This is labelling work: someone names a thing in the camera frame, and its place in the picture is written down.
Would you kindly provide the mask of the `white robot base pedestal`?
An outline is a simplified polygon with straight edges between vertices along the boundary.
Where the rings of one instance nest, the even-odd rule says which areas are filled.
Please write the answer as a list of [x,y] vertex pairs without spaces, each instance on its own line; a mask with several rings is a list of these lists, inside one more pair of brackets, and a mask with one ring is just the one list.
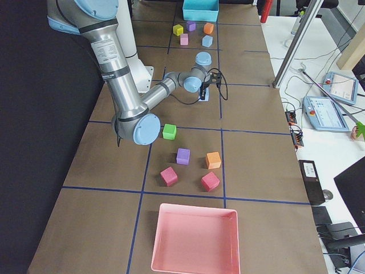
[[146,93],[151,88],[154,67],[145,66],[138,56],[128,1],[118,0],[118,3],[119,7],[116,14],[119,24],[116,31],[117,36],[138,92]]

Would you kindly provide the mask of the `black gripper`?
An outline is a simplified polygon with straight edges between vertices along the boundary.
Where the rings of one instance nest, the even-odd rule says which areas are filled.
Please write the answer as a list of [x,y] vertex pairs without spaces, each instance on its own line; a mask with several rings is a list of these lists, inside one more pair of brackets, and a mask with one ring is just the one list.
[[220,72],[211,72],[209,76],[202,82],[200,86],[200,91],[209,88],[211,84],[215,84],[218,91],[221,91],[221,83],[222,83],[222,74]]

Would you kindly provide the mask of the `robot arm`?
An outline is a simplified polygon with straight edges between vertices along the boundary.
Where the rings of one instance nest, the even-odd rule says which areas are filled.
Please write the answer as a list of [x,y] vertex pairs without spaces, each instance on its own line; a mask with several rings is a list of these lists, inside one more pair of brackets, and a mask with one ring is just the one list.
[[160,132],[160,119],[151,109],[178,87],[194,93],[216,83],[212,58],[207,52],[196,55],[188,72],[169,72],[145,94],[136,85],[139,67],[131,15],[127,1],[47,1],[49,26],[60,32],[80,35],[91,44],[103,80],[108,84],[115,116],[112,126],[117,140],[128,139],[139,145],[153,143]]

